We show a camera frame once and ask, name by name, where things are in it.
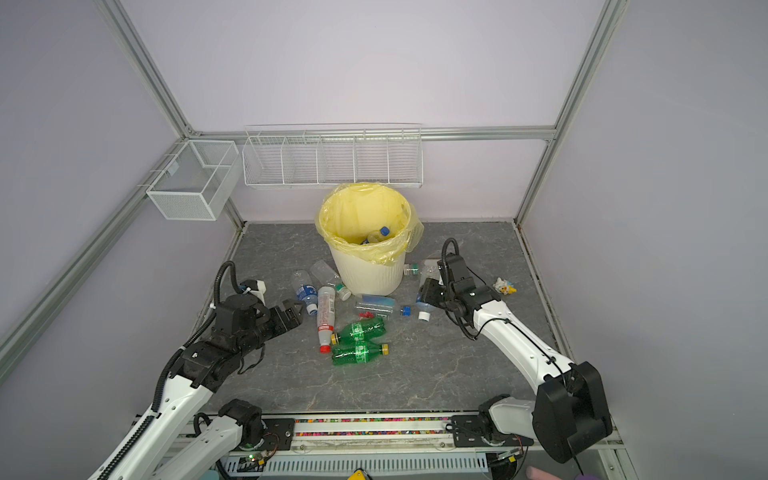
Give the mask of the blue label water bottle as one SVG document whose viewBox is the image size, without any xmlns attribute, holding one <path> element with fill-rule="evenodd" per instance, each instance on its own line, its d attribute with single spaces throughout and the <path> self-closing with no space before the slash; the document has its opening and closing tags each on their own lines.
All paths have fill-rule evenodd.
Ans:
<svg viewBox="0 0 768 480">
<path fill-rule="evenodd" d="M 422 301 L 416 302 L 415 306 L 417 307 L 417 310 L 418 310 L 418 319 L 425 322 L 429 322 L 435 307 L 433 305 L 430 305 Z"/>
</svg>

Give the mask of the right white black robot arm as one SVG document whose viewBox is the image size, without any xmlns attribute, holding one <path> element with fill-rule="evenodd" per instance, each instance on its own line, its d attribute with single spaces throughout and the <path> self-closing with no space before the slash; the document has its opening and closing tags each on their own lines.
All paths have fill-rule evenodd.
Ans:
<svg viewBox="0 0 768 480">
<path fill-rule="evenodd" d="M 496 396 L 478 408 L 480 435 L 491 445 L 519 436 L 538 442 L 565 463 L 613 433 L 604 385 L 590 363 L 575 363 L 539 338 L 498 292 L 476 284 L 456 239 L 442 245 L 440 278 L 420 288 L 427 304 L 445 312 L 471 341 L 489 339 L 525 377 L 535 399 Z"/>
</svg>

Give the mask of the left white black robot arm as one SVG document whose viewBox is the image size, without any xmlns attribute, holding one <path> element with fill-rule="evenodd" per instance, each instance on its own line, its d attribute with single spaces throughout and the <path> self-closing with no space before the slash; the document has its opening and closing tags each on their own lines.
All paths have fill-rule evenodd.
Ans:
<svg viewBox="0 0 768 480">
<path fill-rule="evenodd" d="M 152 401 L 93 473 L 95 479 L 198 479 L 243 447 L 275 453 L 259 407 L 239 399 L 213 417 L 202 408 L 233 374 L 249 371 L 245 358 L 302 323 L 296 300 L 268 307 L 261 280 L 239 281 L 235 265 L 217 271 L 210 315 L 163 367 Z"/>
</svg>

